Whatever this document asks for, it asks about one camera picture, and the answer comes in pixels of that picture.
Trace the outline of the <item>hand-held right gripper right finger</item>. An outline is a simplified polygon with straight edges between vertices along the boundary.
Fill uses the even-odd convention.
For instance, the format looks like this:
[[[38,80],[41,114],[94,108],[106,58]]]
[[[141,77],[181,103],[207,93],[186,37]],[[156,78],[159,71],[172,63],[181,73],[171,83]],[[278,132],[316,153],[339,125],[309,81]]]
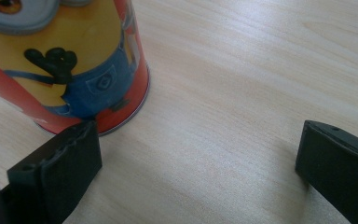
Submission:
[[[305,121],[296,172],[351,224],[358,224],[358,137],[329,124]]]

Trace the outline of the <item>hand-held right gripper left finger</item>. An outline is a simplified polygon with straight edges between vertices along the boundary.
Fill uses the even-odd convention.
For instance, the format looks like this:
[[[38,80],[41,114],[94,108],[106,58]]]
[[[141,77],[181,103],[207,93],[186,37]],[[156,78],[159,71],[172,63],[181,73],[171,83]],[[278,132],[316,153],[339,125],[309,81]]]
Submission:
[[[101,168],[96,123],[65,129],[7,171],[10,217],[15,224],[62,224]]]

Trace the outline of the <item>red cartoon print paper cup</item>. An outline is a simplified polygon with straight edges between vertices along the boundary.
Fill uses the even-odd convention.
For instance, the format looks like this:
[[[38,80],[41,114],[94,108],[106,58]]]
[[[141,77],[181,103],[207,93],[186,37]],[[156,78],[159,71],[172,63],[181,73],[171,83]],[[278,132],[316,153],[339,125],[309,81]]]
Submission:
[[[0,97],[39,127],[109,133],[148,87],[131,0],[0,0]]]

